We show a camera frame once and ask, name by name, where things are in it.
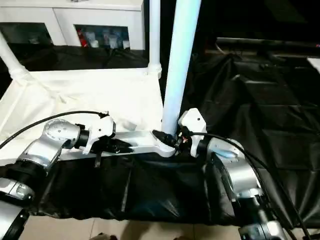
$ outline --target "black tablecloth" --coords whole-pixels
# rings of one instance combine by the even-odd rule
[[[41,71],[148,64],[127,51],[95,50],[54,47],[23,61]],[[1,78],[3,91],[10,80],[7,73]],[[239,141],[276,170],[306,225],[319,228],[319,89],[320,75],[306,59],[193,55],[181,112],[198,108],[209,133]],[[296,226],[293,209],[258,167],[277,215]],[[1,167],[0,176],[5,171]],[[100,168],[94,159],[58,162],[30,210],[55,218],[237,224],[212,164],[187,154],[114,156]]]

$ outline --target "tile floor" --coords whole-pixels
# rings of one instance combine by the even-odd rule
[[[240,240],[235,226],[205,226],[164,222],[55,219],[47,216],[29,218],[19,240],[89,240],[99,233],[115,235],[119,240],[173,240],[185,236],[190,240]],[[294,234],[302,239],[302,231]]]

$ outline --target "wire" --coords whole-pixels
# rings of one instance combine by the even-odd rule
[[[270,170],[270,168],[264,163],[262,162],[259,158],[257,158],[256,156],[254,156],[252,153],[250,153],[249,151],[243,150],[240,146],[238,146],[236,143],[234,143],[233,141],[230,141],[229,139],[219,136],[219,135],[215,135],[215,134],[211,134],[211,133],[206,133],[206,132],[190,132],[191,135],[199,135],[199,136],[208,136],[208,137],[212,137],[212,138],[216,138],[216,139],[220,139],[222,141],[225,141],[228,144],[231,144],[232,146],[234,146],[235,148],[237,148],[240,152],[243,153],[243,155],[250,161],[251,166],[254,168],[254,170],[256,171],[256,173],[258,174],[258,178],[259,181],[262,185],[262,187],[264,188],[263,191],[268,195],[268,192],[266,191],[266,186],[261,178],[260,172],[258,171],[257,167],[253,164],[252,159],[254,159],[256,162],[258,162],[263,168],[265,168],[271,175],[271,177],[273,178],[273,180],[277,183],[277,185],[280,187],[282,193],[284,194],[285,198],[289,201],[291,207],[294,210],[294,213],[296,215],[296,217],[298,218],[298,221],[300,223],[300,227],[303,230],[304,235],[307,237],[308,240],[311,240],[311,236],[308,232],[308,229],[304,223],[304,221],[302,220],[297,208],[295,207],[295,205],[293,204],[293,202],[291,201],[290,196],[288,195],[287,191],[285,190],[283,184],[280,182],[279,177],[275,175],[275,173],[273,171]]]
[[[53,116],[49,116],[49,117],[46,117],[46,118],[44,118],[42,120],[39,120],[39,121],[36,121],[36,122],[34,122],[34,123],[22,128],[21,130],[17,131],[16,133],[14,133],[10,137],[8,137],[6,140],[4,140],[0,144],[0,149],[2,149],[5,145],[7,145],[11,140],[16,138],[17,136],[19,136],[23,132],[27,131],[28,129],[33,128],[36,125],[42,124],[42,123],[44,123],[46,121],[49,121],[51,119],[55,119],[55,118],[66,116],[66,115],[72,115],[72,114],[96,114],[96,115],[99,115],[100,117],[104,116],[104,113],[97,112],[97,111],[67,111],[67,112],[64,112],[64,113],[59,113],[59,114],[56,114],[56,115],[53,115]]]
[[[223,50],[218,46],[217,43],[215,43],[215,47],[216,47],[216,49],[217,49],[220,53],[222,53],[223,55],[226,55],[226,52],[223,51]]]

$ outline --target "white pole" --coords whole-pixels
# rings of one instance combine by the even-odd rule
[[[148,73],[157,74],[161,77],[160,64],[160,18],[161,18],[161,0],[150,0],[149,3],[149,65]]]
[[[177,130],[200,5],[201,0],[176,1],[162,116],[162,131],[173,136]]]
[[[14,53],[11,51],[4,36],[0,31],[0,57],[9,69],[11,78],[22,77],[29,72],[20,64]]]

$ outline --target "cabinet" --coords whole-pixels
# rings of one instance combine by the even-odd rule
[[[145,49],[143,0],[0,0],[9,43]]]
[[[9,43],[66,45],[49,7],[0,7],[0,30]]]
[[[144,19],[140,11],[110,9],[55,8],[55,15],[67,45],[83,46],[79,34],[92,47],[114,45],[122,48],[123,42],[131,49],[145,49]]]

